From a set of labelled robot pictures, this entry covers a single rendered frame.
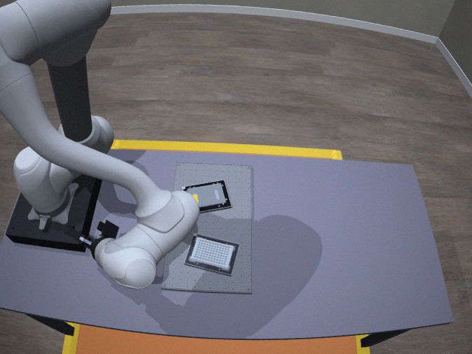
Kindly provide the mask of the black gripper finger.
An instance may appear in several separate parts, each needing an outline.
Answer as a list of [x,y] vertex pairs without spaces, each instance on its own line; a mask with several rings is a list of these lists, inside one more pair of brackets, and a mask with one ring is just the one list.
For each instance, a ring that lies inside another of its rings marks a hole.
[[90,245],[92,242],[90,242],[89,240],[92,239],[92,240],[95,241],[96,239],[92,238],[91,236],[86,236],[84,234],[81,234],[80,232],[76,231],[74,228],[75,228],[74,226],[71,227],[71,226],[67,225],[65,230],[64,230],[64,233],[69,235],[73,239],[77,240],[81,244],[84,244],[84,246],[86,248],[89,248],[90,251],[91,251],[91,248],[88,247],[88,244]]

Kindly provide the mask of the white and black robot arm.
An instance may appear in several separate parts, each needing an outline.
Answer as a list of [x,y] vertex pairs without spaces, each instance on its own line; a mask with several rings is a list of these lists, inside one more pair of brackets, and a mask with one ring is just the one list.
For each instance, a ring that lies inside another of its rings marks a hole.
[[[134,195],[138,224],[116,239],[119,227],[100,221],[99,236],[107,239],[95,248],[95,260],[117,284],[139,290],[152,284],[157,264],[187,237],[200,210],[190,193],[161,190],[140,169],[106,155],[114,133],[104,118],[91,115],[86,54],[110,14],[111,0],[17,0],[0,7],[0,113],[29,146],[13,169],[32,205],[28,220],[40,221],[40,231],[50,223],[69,224],[80,188],[71,182],[82,174]],[[58,131],[29,68],[41,58],[60,116]]]

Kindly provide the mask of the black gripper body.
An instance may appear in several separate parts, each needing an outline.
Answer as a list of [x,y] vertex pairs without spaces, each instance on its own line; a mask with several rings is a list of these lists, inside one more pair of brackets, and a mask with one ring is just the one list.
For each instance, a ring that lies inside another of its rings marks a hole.
[[106,237],[98,238],[95,240],[95,242],[92,239],[89,240],[92,243],[90,245],[88,244],[88,246],[91,248],[91,253],[94,259],[95,259],[95,248],[97,247],[97,244],[103,239],[106,239]]

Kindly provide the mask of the black rectangular frame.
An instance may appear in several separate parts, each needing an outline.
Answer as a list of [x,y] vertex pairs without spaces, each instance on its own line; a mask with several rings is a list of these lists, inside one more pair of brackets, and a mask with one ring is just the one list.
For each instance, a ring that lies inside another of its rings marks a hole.
[[197,184],[197,185],[184,186],[184,187],[182,187],[182,190],[188,192],[187,189],[189,189],[189,188],[201,187],[201,186],[206,186],[206,185],[213,185],[213,184],[218,184],[218,183],[220,183],[221,186],[222,186],[224,197],[225,197],[225,204],[222,203],[222,204],[218,204],[218,205],[214,205],[214,206],[202,207],[202,208],[200,208],[200,213],[206,213],[206,212],[210,212],[210,211],[217,211],[217,210],[222,210],[222,209],[226,209],[226,208],[232,208],[230,198],[229,198],[229,194],[228,194],[228,190],[227,190],[227,187],[226,187],[226,184],[225,184],[225,180],[218,180],[218,181],[213,181],[213,182],[208,182],[208,183],[201,183],[201,184]]

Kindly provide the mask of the dark grey rectangular frame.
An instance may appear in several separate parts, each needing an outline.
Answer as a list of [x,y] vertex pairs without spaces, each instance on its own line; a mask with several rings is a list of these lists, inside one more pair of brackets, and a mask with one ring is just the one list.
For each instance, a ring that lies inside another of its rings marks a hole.
[[[214,266],[211,266],[211,265],[208,265],[208,264],[203,264],[203,263],[200,263],[200,262],[190,260],[197,238],[206,239],[206,240],[210,240],[210,241],[215,241],[215,242],[223,243],[223,244],[226,244],[226,245],[229,245],[229,246],[234,246],[232,256],[230,258],[230,264],[228,266],[228,269],[214,267]],[[210,237],[210,236],[205,236],[205,235],[194,233],[184,264],[188,265],[188,266],[196,267],[196,268],[199,268],[199,269],[204,269],[204,270],[207,270],[207,271],[212,271],[212,272],[215,272],[215,273],[218,273],[218,274],[223,274],[223,275],[226,275],[226,276],[232,276],[232,272],[233,272],[233,269],[234,269],[234,266],[235,266],[235,261],[236,261],[236,258],[237,258],[239,247],[240,247],[240,245],[238,243],[224,241],[224,240],[216,239],[216,238],[213,238],[213,237]]]

